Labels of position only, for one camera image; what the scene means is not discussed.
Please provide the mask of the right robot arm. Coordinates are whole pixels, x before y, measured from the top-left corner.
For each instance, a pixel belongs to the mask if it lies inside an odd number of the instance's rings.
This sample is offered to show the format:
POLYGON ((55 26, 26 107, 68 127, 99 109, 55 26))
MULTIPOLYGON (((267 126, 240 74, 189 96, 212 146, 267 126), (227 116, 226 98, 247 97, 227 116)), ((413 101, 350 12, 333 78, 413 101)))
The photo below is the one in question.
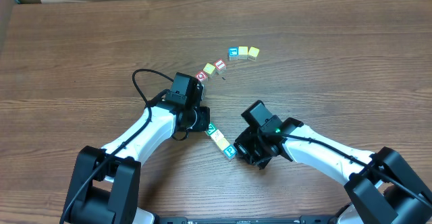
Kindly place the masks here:
POLYGON ((308 165, 341 184, 351 203, 336 223, 426 223, 431 191, 397 151, 359 150, 330 140, 294 118, 245 117, 239 157, 260 169, 276 156, 308 165))

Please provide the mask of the white picture block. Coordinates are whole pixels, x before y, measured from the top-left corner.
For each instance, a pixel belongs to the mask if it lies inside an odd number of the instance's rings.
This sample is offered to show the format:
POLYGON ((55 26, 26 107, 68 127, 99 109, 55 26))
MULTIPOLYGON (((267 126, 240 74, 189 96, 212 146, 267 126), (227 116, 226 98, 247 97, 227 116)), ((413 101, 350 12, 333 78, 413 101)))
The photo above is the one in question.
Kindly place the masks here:
POLYGON ((218 143, 218 141, 220 141, 221 139, 225 138, 225 136, 221 133, 220 130, 215 130, 211 135, 210 135, 212 141, 214 141, 214 143, 218 143))

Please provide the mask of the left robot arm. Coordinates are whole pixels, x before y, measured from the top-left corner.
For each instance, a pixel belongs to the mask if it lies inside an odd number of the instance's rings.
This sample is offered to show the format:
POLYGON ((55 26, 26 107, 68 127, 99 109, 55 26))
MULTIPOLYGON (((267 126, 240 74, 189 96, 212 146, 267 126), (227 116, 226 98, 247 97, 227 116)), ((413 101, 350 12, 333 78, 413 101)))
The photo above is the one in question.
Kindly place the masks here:
POLYGON ((61 223, 156 223, 155 214, 138 207, 142 166, 175 133, 203 132, 209 123, 210 109, 198 100, 146 102, 142 116, 121 136, 78 153, 61 223))

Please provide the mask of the blue letter P block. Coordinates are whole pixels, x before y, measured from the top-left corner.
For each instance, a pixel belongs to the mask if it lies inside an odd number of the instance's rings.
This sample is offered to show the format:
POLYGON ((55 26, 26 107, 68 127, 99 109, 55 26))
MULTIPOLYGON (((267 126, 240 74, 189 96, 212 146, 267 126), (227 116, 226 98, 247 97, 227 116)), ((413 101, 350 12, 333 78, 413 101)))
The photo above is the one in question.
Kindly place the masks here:
POLYGON ((230 161, 237 155, 237 150, 234 146, 230 145, 223 150, 225 157, 230 161))

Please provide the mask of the green letter Z block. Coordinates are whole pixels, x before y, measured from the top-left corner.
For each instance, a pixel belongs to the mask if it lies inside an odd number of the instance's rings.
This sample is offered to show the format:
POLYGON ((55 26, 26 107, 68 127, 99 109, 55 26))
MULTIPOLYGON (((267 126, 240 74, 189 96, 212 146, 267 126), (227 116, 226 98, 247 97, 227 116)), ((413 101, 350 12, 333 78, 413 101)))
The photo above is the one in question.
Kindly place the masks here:
POLYGON ((215 125, 212 122, 210 122, 208 129, 205 133, 206 133, 206 135, 210 136, 211 134, 213 134, 216 131, 217 131, 217 128, 215 127, 215 125))

